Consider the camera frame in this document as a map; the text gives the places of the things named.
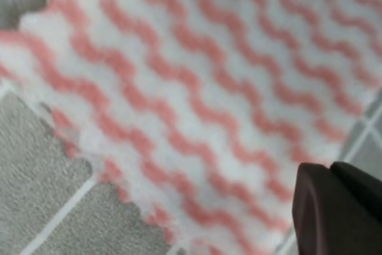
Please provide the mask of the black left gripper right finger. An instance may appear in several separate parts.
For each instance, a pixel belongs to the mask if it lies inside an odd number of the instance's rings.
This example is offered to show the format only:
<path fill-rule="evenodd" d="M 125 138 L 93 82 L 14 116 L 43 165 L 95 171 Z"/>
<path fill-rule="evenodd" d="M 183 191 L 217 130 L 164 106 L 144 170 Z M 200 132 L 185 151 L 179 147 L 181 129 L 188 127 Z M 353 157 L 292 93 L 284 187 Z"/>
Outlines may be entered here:
<path fill-rule="evenodd" d="M 347 253 L 381 254 L 381 180 L 344 162 L 330 170 L 350 195 L 343 226 Z"/>

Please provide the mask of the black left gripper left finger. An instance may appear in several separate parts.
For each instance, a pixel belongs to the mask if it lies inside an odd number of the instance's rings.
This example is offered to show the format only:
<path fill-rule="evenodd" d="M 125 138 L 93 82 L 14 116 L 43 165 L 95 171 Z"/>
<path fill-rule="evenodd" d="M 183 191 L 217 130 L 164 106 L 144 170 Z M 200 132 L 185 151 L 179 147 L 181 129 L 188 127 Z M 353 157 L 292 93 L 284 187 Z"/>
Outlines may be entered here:
<path fill-rule="evenodd" d="M 323 165 L 300 164 L 292 218 L 299 254 L 355 254 L 358 203 Z"/>

